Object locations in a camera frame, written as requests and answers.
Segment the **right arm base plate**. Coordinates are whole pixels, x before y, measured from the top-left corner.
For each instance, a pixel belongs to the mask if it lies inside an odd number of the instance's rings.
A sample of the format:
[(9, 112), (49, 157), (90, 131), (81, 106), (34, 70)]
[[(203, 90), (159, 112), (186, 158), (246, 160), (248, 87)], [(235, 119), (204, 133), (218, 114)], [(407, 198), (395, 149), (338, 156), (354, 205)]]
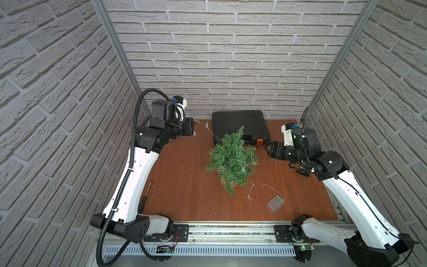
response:
[(316, 239), (308, 238), (298, 226), (274, 225), (277, 243), (319, 243)]

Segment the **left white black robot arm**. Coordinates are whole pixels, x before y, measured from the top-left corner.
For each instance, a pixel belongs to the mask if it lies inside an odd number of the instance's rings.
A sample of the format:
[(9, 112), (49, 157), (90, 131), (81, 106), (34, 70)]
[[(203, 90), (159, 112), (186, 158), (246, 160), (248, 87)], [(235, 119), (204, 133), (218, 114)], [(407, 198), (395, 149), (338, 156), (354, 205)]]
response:
[(102, 229), (110, 212), (113, 212), (107, 232), (139, 243), (146, 236), (159, 235), (168, 241), (173, 235), (173, 220), (164, 215), (143, 215), (140, 199), (148, 176), (163, 147), (181, 136), (194, 134), (193, 118), (185, 115), (187, 101), (181, 96), (174, 96), (170, 101), (153, 102), (152, 116), (144, 120), (134, 132), (131, 141), (128, 162), (130, 169), (123, 171), (115, 193), (103, 212), (92, 216), (91, 226)]

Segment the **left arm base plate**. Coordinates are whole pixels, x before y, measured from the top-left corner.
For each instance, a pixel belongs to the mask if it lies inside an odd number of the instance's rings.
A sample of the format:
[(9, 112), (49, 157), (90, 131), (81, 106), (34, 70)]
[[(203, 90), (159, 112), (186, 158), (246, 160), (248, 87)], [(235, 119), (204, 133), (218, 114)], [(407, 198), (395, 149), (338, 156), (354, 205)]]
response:
[(144, 238), (144, 242), (161, 242), (161, 243), (174, 243), (174, 242), (187, 242), (189, 236), (189, 224), (174, 224), (173, 227), (169, 226), (166, 231), (161, 234), (152, 234)]

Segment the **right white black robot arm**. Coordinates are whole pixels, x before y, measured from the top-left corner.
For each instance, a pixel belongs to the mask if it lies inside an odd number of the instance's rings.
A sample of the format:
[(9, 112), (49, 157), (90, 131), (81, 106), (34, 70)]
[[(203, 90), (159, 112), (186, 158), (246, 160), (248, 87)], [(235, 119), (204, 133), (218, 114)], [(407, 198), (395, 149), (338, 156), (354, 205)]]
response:
[(281, 131), (282, 142), (265, 145), (268, 156), (288, 161), (289, 168), (299, 175), (315, 175), (335, 195), (357, 227), (356, 231), (346, 231), (302, 214), (291, 222), (292, 240), (302, 243), (315, 239), (326, 243), (344, 252), (358, 267), (400, 266), (400, 255), (410, 256), (417, 242), (387, 221), (359, 186), (340, 154), (323, 152), (313, 129), (287, 123)]

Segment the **small green christmas tree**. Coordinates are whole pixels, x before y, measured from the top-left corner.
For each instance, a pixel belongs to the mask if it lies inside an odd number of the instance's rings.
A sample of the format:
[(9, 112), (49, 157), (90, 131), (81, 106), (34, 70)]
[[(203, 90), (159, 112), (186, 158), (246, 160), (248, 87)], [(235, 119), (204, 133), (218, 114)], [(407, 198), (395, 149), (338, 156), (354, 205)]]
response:
[(243, 129), (226, 134), (220, 143), (209, 152), (207, 172), (216, 172), (224, 183), (223, 187), (231, 195), (235, 195), (235, 186), (246, 186), (248, 177), (255, 173), (258, 158), (256, 147), (245, 144), (242, 140)]

